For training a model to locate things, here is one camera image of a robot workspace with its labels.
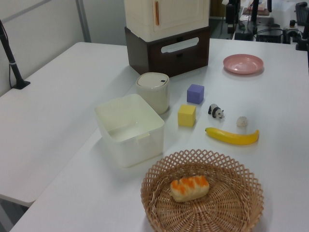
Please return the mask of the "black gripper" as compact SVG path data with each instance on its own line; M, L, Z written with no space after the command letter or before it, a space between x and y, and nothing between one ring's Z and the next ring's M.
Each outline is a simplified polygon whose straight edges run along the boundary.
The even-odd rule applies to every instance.
M226 5L227 33L234 34L239 19L239 3Z

